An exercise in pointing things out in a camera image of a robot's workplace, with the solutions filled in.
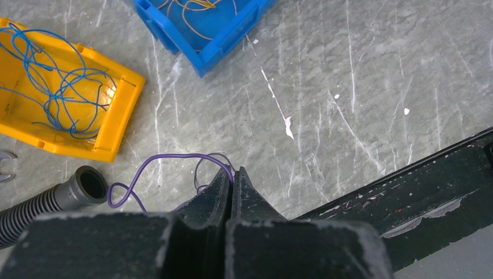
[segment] scratched black surface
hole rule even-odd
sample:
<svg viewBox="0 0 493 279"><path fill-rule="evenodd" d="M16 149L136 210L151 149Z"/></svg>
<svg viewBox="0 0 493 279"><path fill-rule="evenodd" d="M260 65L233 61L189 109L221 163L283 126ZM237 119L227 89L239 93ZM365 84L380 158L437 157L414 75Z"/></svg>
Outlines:
<svg viewBox="0 0 493 279"><path fill-rule="evenodd" d="M35 221L0 278L156 278L170 218L115 213Z"/></svg>
<svg viewBox="0 0 493 279"><path fill-rule="evenodd" d="M399 270L493 223L492 142L489 128L299 219L366 221L383 234L461 199L444 217L422 218L413 230L385 239Z"/></svg>
<svg viewBox="0 0 493 279"><path fill-rule="evenodd" d="M226 278L391 277L385 247L364 223L228 223Z"/></svg>

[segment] plastic crate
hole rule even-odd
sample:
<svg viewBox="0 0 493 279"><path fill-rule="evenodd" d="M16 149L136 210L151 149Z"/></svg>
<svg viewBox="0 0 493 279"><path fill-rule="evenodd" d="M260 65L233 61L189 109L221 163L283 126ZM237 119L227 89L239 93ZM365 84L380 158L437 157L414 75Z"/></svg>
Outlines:
<svg viewBox="0 0 493 279"><path fill-rule="evenodd" d="M178 4L174 3L170 8L169 18L166 16L169 4L158 10L165 1L126 0L144 21L152 35L173 54L181 51L200 77L226 56L255 26L260 16L276 2L276 0L222 0L214 9L201 12L186 10L185 18L189 24L201 34L211 38L207 40L195 34L185 24L182 18L183 8ZM180 3L185 5L187 2L188 0L181 0Z"/></svg>
<svg viewBox="0 0 493 279"><path fill-rule="evenodd" d="M6 18L0 18L0 27L7 27L11 22ZM19 23L14 24L21 30L26 29ZM52 55L57 64L68 68L81 66L74 49L60 39L43 33L28 33L27 36ZM8 44L7 40L10 42L11 36L0 33L0 41L4 45ZM45 112L27 98L2 89L0 89L0 133L55 154L112 162L120 148L123 133L145 80L139 74L93 49L80 44L74 46L80 52L86 65L104 70L116 83L116 90L110 90L105 95L109 106L106 113L101 114L101 118L98 119L101 126L97 137L91 140L75 139L67 132L33 124L35 121L46 119ZM22 92L30 98L39 97L35 95L39 92L29 82L22 61L15 59L2 48L0 48L0 61L3 62L0 65L1 87ZM60 84L58 75L47 74L45 79L49 86L53 85L54 88ZM85 84L81 86L83 87L79 91L81 95L94 96L97 90L94 86ZM81 122L86 121L84 117L87 117L88 112L84 109L74 108L73 113L73 116L81 119Z"/></svg>

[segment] black metal frame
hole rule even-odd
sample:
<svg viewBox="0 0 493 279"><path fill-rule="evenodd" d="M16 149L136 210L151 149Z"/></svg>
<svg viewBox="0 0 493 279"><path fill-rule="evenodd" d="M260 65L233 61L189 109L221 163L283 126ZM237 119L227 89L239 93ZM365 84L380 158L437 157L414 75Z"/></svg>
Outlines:
<svg viewBox="0 0 493 279"><path fill-rule="evenodd" d="M400 270L493 224L492 143L493 127L298 219L367 222Z"/></svg>
<svg viewBox="0 0 493 279"><path fill-rule="evenodd" d="M0 278L391 278L368 224L289 221L242 167L171 213L58 214L33 222Z"/></svg>

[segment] yellow plastic bin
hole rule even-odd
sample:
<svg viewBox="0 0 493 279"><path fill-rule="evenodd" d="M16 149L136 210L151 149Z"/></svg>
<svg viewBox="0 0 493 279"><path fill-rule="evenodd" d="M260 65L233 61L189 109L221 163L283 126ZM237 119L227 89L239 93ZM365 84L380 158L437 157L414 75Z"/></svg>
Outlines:
<svg viewBox="0 0 493 279"><path fill-rule="evenodd" d="M7 27L13 23L9 19L0 18L0 27ZM26 27L14 23L19 29ZM49 53L58 65L68 69L81 67L80 59L75 51L62 40L43 33L26 33L29 40L38 44ZM12 36L0 33L0 42L9 45ZM58 131L45 125L35 124L46 119L46 113L35 102L11 91L0 89L0 133L23 141L32 146L42 148L48 152L60 155L74 156L103 162L114 161L120 148L123 134L128 120L134 109L137 98L142 91L145 79L136 72L108 59L91 48L75 44L84 59L87 67L103 70L115 81L114 86L107 86L104 94L99 98L105 98L108 104L107 110L100 113L96 119L99 132L94 139L77 139L70 133ZM23 68L23 62L14 58L4 49L0 48L0 87L15 90L28 95L30 98L40 94L28 79ZM59 86L61 78L54 74L44 77L49 86ZM81 85L78 93L84 97L94 96L98 90L94 85ZM87 119L87 111L78 104L71 103L71 115L80 119L83 124ZM60 118L60 122L69 123L68 119Z"/></svg>

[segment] white paint fleck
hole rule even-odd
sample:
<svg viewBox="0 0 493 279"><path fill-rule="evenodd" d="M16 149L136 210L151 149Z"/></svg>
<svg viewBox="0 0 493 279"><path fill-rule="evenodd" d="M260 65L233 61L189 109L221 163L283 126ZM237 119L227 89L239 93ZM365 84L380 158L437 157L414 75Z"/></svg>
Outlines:
<svg viewBox="0 0 493 279"><path fill-rule="evenodd" d="M272 98L274 98L274 100L276 100L277 108L279 109L279 112L281 113L281 116L283 117L284 124L286 125L286 134L288 135L288 137L290 137L294 140L294 135L291 131L291 116L288 118L286 118L284 116L284 112L281 109L281 105L279 105L279 101L277 100L276 95L274 94L274 90L272 90L272 86L270 86L269 79L265 75L265 71L263 70L262 66L260 67L260 71L262 72L262 75L263 75L263 78L265 79L265 81L267 81L267 88L269 89L270 93L272 93Z"/></svg>
<svg viewBox="0 0 493 279"><path fill-rule="evenodd" d="M328 212L331 212L332 210L339 209L340 207L341 207L340 205L337 205L337 206L335 206L335 207L333 207L333 208L331 208L331 209L329 209L329 210L325 211L324 213L320 214L319 216L322 216L322 215L324 215L324 214L326 214L326 213L328 213Z"/></svg>

